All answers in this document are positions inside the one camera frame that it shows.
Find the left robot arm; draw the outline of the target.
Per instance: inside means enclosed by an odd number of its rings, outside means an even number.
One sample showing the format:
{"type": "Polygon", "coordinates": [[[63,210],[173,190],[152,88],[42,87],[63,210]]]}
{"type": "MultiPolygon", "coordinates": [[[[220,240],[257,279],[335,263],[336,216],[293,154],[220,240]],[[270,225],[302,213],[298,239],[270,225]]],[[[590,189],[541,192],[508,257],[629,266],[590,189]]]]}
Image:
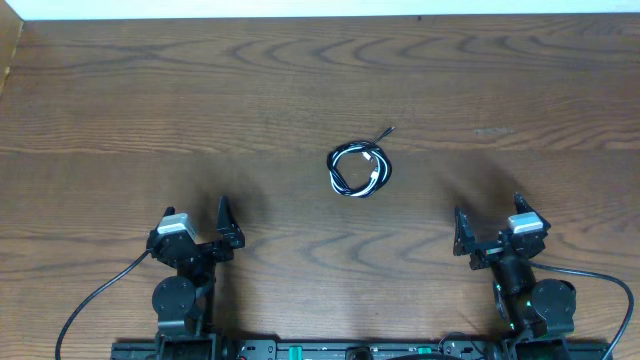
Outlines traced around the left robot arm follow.
{"type": "Polygon", "coordinates": [[[150,232],[151,257],[176,270],[154,289],[152,306],[158,317],[156,359],[234,359],[233,341],[213,328],[216,265],[234,259],[245,236],[232,215],[229,200],[219,200],[214,241],[196,242],[197,232],[185,213],[166,209],[150,232]]]}

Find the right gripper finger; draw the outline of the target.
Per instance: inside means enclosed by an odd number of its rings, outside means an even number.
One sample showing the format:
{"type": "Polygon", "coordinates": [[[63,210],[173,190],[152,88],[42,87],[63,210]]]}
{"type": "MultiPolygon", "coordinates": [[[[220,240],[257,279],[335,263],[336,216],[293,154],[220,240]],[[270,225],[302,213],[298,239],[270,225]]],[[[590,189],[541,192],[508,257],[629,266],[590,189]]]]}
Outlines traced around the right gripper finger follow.
{"type": "Polygon", "coordinates": [[[514,194],[514,206],[517,214],[535,213],[534,208],[526,201],[524,196],[518,192],[514,194]]]}
{"type": "Polygon", "coordinates": [[[468,221],[467,215],[460,207],[454,210],[455,235],[453,245],[453,255],[469,255],[474,251],[475,235],[468,221]]]}

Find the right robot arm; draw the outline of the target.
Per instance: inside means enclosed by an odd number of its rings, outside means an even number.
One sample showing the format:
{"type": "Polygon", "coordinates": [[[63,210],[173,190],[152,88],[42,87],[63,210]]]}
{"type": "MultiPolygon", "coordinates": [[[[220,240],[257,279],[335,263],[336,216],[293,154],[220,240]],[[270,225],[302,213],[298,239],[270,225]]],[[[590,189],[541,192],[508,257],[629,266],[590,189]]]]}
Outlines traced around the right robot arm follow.
{"type": "Polygon", "coordinates": [[[564,336],[574,331],[575,287],[563,280],[538,280],[531,259],[545,249],[550,223],[524,197],[514,195],[516,213],[490,242],[476,240],[468,216],[454,210],[453,254],[468,255],[473,270],[489,268],[500,316],[512,333],[486,347],[488,359],[567,359],[564,336]]]}

